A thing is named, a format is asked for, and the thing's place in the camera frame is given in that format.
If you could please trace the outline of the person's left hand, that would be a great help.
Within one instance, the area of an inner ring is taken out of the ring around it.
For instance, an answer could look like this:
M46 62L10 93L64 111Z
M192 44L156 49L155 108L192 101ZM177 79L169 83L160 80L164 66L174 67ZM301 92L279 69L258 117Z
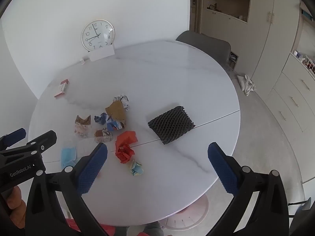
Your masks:
M26 204L21 197L21 189L15 186L6 200L8 207L12 210L10 219L19 229L25 227Z

